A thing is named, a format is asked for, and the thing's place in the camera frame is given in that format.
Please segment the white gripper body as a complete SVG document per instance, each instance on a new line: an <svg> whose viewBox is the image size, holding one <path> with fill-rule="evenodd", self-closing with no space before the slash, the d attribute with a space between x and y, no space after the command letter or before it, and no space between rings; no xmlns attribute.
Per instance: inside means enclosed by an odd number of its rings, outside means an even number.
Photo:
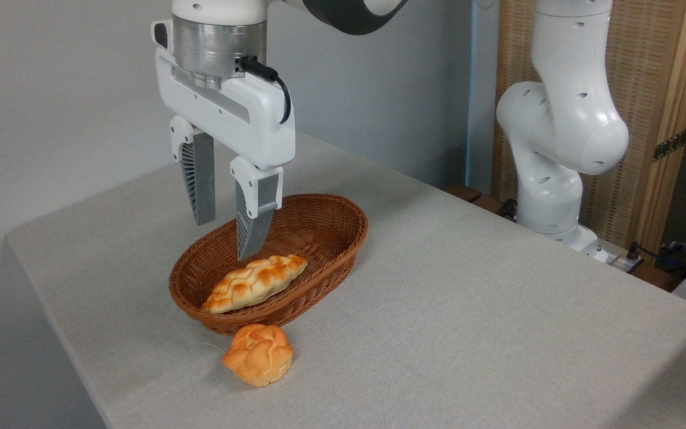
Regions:
<svg viewBox="0 0 686 429"><path fill-rule="evenodd" d="M166 108L259 169L296 154L289 91L265 66L267 23L156 21L155 68Z"/></svg>

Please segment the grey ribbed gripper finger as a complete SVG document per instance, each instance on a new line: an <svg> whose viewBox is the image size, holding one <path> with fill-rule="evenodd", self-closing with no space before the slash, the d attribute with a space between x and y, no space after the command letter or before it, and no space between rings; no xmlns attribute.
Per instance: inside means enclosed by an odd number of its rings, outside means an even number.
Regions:
<svg viewBox="0 0 686 429"><path fill-rule="evenodd" d="M283 168L259 169L236 157L230 171L236 181L238 259L245 260L261 250L274 211L282 206Z"/></svg>
<svg viewBox="0 0 686 429"><path fill-rule="evenodd" d="M174 159L180 164L194 220L198 226L215 220L213 138L179 115L170 121Z"/></svg>

